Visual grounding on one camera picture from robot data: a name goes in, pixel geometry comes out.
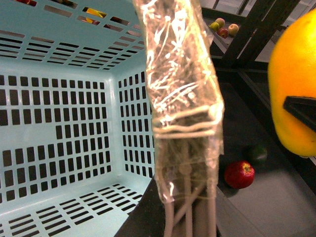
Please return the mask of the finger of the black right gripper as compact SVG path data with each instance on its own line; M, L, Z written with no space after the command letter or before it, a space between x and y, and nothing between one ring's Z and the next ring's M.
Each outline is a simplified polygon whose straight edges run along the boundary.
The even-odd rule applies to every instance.
M314 97L287 96L283 108L311 130L316 129L316 99Z

